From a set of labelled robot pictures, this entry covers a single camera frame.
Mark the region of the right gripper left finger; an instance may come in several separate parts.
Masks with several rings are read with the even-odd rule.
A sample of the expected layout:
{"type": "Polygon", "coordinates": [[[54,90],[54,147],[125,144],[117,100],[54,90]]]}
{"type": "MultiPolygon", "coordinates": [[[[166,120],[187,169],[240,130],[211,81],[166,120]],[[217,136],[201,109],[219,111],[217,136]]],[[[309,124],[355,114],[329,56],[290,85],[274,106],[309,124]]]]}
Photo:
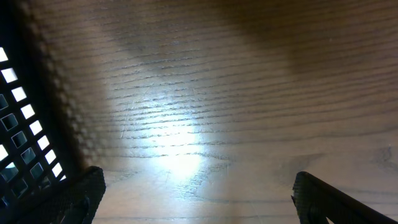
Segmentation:
{"type": "Polygon", "coordinates": [[[91,166],[71,179],[6,209],[6,223],[92,223],[106,191],[103,170],[91,166]]]}

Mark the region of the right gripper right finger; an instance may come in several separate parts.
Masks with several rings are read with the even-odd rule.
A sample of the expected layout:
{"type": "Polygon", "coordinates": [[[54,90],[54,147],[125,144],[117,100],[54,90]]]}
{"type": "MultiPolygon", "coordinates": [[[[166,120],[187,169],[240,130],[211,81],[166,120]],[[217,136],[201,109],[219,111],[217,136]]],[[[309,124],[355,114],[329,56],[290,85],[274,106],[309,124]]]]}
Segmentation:
{"type": "Polygon", "coordinates": [[[300,224],[397,224],[312,174],[296,174],[292,200],[300,224]]]}

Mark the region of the black plastic mesh basket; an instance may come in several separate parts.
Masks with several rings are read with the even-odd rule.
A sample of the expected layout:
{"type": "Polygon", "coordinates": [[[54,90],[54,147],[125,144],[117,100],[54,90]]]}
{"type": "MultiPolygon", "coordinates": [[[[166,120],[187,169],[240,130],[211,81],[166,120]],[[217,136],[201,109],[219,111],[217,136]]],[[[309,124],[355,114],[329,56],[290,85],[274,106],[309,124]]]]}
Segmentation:
{"type": "Polygon", "coordinates": [[[1,223],[11,205],[67,179],[52,122],[15,9],[1,1],[1,223]]]}

